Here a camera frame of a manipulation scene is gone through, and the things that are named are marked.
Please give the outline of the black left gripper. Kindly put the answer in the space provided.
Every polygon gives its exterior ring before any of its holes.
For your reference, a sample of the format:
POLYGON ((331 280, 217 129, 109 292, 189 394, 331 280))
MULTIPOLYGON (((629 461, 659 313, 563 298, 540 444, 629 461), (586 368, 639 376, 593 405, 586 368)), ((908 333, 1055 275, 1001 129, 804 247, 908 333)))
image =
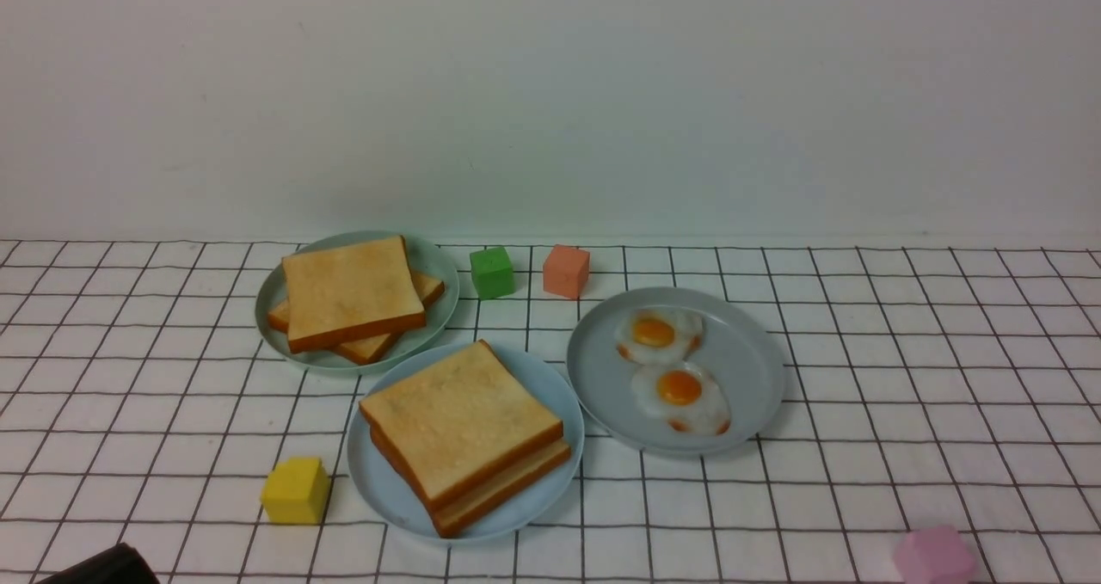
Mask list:
POLYGON ((142 556, 130 544, 116 544, 109 549, 87 556, 78 564, 51 574, 40 583, 126 583, 157 584, 160 578, 150 567, 145 556, 142 556))

